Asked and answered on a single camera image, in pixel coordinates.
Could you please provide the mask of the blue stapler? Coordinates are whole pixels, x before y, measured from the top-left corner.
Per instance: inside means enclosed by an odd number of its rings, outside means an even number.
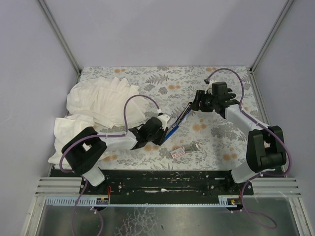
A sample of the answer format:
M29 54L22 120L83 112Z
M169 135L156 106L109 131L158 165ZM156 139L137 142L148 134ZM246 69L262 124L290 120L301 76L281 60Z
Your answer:
M180 124L183 122L185 117L190 113L191 107L192 107L192 102L189 102L187 106L185 107L185 109L178 116L176 121L169 127L165 135L165 139L164 139L165 141L169 139L174 134L174 132L179 128Z

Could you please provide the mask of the metal staple strip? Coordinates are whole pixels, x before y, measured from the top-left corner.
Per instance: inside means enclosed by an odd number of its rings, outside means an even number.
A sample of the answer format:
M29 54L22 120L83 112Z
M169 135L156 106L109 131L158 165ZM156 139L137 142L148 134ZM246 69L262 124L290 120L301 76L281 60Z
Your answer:
M185 145L185 146L182 146L182 148L185 151L185 153L189 153L189 152L194 152L194 151L199 151L200 150L200 146L199 146L198 143Z

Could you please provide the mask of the red white staple box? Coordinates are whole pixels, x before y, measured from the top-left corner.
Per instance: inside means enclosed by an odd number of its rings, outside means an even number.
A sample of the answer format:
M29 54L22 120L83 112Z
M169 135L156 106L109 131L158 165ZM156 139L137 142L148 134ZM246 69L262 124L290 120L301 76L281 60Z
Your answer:
M176 159L176 158L184 155L185 154L185 150L182 147L180 147L180 148L178 148L176 150L171 151L170 154L171 154L173 159Z

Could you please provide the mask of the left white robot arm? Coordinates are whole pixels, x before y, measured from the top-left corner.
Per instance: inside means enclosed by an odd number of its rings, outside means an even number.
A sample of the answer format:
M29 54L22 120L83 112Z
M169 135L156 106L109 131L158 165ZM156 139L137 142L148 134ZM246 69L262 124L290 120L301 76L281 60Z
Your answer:
M152 142L161 145L168 131L170 117L160 113L145 124L128 129L126 133L98 133L93 127L87 127L62 148L72 171L97 187L105 181L105 176L97 162L105 152L114 150L135 150Z

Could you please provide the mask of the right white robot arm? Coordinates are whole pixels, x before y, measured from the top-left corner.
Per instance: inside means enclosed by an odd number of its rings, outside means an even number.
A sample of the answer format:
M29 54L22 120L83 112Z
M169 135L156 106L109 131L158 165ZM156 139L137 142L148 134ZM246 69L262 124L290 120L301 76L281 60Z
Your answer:
M246 160L231 170L235 183L243 183L255 175L286 164L283 132L278 126L268 126L241 108L236 94L225 82L215 82L208 90L197 90L192 110L216 112L233 123L247 139Z

